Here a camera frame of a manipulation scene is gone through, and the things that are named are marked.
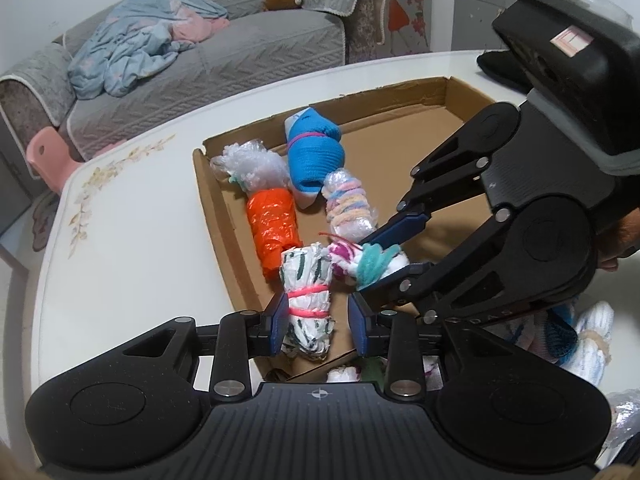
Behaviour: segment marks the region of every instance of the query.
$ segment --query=pink chair backrest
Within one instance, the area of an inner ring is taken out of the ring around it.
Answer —
[[[41,129],[27,146],[27,161],[49,189],[61,194],[66,180],[82,166],[69,155],[69,147],[52,126]]]

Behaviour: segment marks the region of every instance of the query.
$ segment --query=sofa seat cushion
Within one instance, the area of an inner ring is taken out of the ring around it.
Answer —
[[[343,65],[344,50],[337,16],[295,9],[238,18],[128,95],[76,101],[61,134],[88,160],[108,144],[225,97]]]

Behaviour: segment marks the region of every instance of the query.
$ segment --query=orange roll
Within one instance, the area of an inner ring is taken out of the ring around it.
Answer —
[[[302,247],[293,195],[282,187],[258,191],[247,202],[246,215],[262,274],[267,280],[274,280],[278,277],[282,252]]]

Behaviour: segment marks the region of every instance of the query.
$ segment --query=cabinet with red dress illustration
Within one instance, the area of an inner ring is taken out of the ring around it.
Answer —
[[[378,57],[430,52],[431,0],[386,0],[385,43]]]

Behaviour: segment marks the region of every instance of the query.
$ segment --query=blue gripper pad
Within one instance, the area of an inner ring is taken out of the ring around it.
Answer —
[[[271,355],[280,353],[282,340],[289,327],[289,298],[283,293],[277,301],[278,304],[271,321]]]
[[[350,294],[347,299],[347,315],[349,319],[351,337],[353,338],[353,345],[356,347],[359,355],[367,355],[366,318],[360,310],[358,302],[353,297],[353,294]]]
[[[370,237],[367,237],[366,241],[371,244],[380,244],[383,249],[394,244],[402,244],[424,231],[430,218],[431,215],[427,213],[409,214],[395,224],[374,232]]]

